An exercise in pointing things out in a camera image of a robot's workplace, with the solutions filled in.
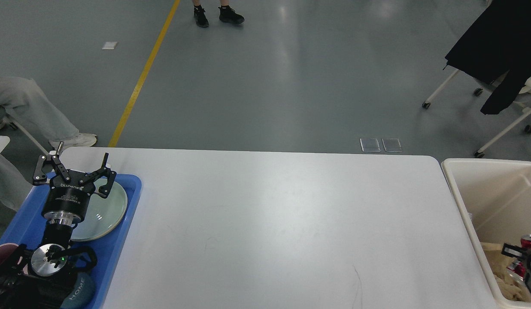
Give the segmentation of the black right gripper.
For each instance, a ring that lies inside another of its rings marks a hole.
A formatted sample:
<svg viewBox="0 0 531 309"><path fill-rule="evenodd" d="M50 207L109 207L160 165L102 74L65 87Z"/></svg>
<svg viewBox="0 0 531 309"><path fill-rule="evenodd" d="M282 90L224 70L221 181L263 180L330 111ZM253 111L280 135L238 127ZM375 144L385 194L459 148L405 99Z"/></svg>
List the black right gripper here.
<svg viewBox="0 0 531 309"><path fill-rule="evenodd" d="M504 243L501 254L523 261L525 268L524 283L531 294L531 248L523 248L516 245Z"/></svg>

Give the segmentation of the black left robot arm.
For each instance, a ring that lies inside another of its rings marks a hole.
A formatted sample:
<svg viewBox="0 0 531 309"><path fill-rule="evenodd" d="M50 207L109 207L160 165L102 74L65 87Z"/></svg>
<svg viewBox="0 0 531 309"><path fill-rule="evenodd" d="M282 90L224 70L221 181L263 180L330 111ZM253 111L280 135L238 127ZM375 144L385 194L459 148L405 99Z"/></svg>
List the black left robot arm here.
<svg viewBox="0 0 531 309"><path fill-rule="evenodd" d="M20 244L0 257L0 309L59 309L80 276L98 264L90 246L73 248L71 238L92 195L107 198L112 191L116 172L108 157L91 173L65 168L58 150L38 160L32 182L49 186L41 212L47 222L37 248Z"/></svg>

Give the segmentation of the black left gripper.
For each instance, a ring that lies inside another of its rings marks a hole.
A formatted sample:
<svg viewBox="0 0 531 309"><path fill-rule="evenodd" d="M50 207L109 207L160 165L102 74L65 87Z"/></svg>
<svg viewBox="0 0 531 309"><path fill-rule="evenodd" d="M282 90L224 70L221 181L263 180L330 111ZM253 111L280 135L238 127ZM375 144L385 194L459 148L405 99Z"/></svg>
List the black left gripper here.
<svg viewBox="0 0 531 309"><path fill-rule="evenodd" d="M54 153L50 152L38 158L33 185L49 183L44 167L51 166L56 176L61 178L53 178L49 184L50 191L42 209L42 217L51 221L58 215L66 214L73 219L72 223L77 224L85 220L91 195L101 198L109 196L117 173L107 165L109 154L105 153L100 168L91 173L84 173L79 181L74 180L74 184L69 184L72 178L60 160L63 147L64 142L59 142ZM105 179L105 184L96 186L95 182L100 179Z"/></svg>

